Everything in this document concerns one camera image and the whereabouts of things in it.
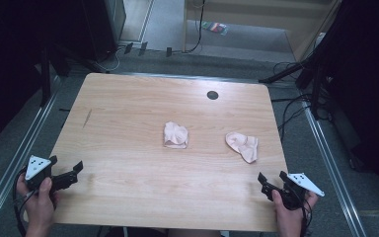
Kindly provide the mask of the black stand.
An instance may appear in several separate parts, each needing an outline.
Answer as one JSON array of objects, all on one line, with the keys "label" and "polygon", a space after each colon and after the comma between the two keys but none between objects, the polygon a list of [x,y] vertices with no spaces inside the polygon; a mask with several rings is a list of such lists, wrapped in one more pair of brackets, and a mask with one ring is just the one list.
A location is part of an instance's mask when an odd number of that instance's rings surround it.
[{"label": "black stand", "polygon": [[68,57],[78,62],[91,72],[101,73],[103,69],[93,65],[91,62],[81,57],[76,52],[56,43],[47,43],[40,53],[40,82],[41,82],[41,102],[43,107],[50,100],[51,80],[50,67],[53,67],[59,76],[68,76],[70,68],[65,60]]},{"label": "black stand", "polygon": [[309,84],[312,84],[311,92],[311,113],[314,119],[320,119],[318,114],[319,109],[319,95],[321,89],[322,80],[325,78],[326,67],[320,65],[316,59],[312,56],[306,59],[296,62],[289,63],[288,67],[279,73],[276,73],[266,79],[260,79],[260,83],[270,84],[276,82],[284,77],[287,77],[297,71],[300,71],[300,75],[295,80],[295,85],[298,89],[306,89]]}]

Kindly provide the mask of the pink sock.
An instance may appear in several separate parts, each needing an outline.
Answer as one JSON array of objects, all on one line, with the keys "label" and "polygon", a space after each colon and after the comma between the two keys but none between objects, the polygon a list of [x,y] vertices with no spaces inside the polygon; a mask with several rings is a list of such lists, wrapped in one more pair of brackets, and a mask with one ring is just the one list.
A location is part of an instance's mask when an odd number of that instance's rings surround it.
[{"label": "pink sock", "polygon": [[259,140],[238,132],[229,132],[225,136],[227,145],[248,163],[252,164],[258,159]]},{"label": "pink sock", "polygon": [[181,125],[168,121],[164,126],[164,146],[174,149],[186,149],[189,143],[189,132]]}]

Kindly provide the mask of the person's right hand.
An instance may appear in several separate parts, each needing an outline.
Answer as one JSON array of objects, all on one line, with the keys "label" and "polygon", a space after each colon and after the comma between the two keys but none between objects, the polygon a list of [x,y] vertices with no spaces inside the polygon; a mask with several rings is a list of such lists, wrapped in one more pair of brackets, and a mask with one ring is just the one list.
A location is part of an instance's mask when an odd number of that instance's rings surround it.
[{"label": "person's right hand", "polygon": [[308,211],[311,211],[318,197],[312,192],[305,195],[305,210],[298,208],[295,210],[287,209],[282,201],[282,197],[278,191],[272,192],[274,210],[276,214],[276,226],[279,237],[303,237],[305,227],[304,219]]}]

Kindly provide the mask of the metal floor rail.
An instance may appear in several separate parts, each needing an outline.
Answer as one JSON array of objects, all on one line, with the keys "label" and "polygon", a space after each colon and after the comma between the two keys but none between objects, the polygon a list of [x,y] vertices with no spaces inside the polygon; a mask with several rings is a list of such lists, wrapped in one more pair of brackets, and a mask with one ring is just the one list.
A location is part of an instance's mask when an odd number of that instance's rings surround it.
[{"label": "metal floor rail", "polygon": [[12,190],[17,172],[29,158],[39,133],[50,114],[65,79],[50,79],[50,98],[40,106],[33,96],[0,135],[0,210]]},{"label": "metal floor rail", "polygon": [[320,123],[314,119],[308,103],[303,102],[302,107],[305,109],[307,121],[324,160],[352,237],[368,237]]}]

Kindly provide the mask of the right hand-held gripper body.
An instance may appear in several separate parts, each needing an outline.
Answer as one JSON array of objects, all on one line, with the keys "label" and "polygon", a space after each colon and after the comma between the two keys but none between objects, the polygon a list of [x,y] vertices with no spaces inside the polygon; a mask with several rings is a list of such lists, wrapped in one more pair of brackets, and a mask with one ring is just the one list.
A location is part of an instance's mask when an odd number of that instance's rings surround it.
[{"label": "right hand-held gripper body", "polygon": [[307,191],[320,197],[325,195],[325,193],[318,188],[304,173],[289,173],[287,174],[287,177],[289,179],[288,182],[284,183],[282,181],[282,189],[266,182],[262,185],[262,193],[265,194],[270,201],[273,201],[272,192],[278,191],[282,197],[284,206],[289,210],[295,210],[304,205],[305,194]]}]

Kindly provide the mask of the person's left hand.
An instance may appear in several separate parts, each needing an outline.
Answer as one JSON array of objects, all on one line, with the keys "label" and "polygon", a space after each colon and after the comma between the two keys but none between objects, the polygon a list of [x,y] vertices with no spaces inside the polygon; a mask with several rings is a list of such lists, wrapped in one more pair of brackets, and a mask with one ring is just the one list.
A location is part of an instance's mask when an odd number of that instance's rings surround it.
[{"label": "person's left hand", "polygon": [[31,196],[26,202],[26,212],[29,218],[25,237],[48,237],[54,223],[53,215],[59,195],[50,197],[52,188],[51,178],[45,178],[38,189],[36,196]]}]

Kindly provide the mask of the colourful packet on floor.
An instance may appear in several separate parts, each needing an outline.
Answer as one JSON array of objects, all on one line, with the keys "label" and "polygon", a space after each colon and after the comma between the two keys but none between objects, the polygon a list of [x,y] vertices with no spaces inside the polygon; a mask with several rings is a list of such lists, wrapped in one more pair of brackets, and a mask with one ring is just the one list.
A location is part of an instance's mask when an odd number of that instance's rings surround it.
[{"label": "colourful packet on floor", "polygon": [[221,36],[225,36],[227,34],[227,26],[221,23],[216,22],[205,22],[201,23],[201,27],[209,32],[219,34]]}]

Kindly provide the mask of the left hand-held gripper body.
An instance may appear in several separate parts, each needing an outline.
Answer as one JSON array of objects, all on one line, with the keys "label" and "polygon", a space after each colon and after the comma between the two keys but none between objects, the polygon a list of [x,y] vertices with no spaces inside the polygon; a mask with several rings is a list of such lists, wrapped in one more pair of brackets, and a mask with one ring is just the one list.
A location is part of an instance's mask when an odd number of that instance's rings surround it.
[{"label": "left hand-held gripper body", "polygon": [[73,171],[73,168],[67,173],[53,176],[52,166],[49,158],[31,156],[25,174],[26,185],[30,191],[37,190],[47,177],[52,180],[52,192],[68,189],[78,182],[78,174]]}]

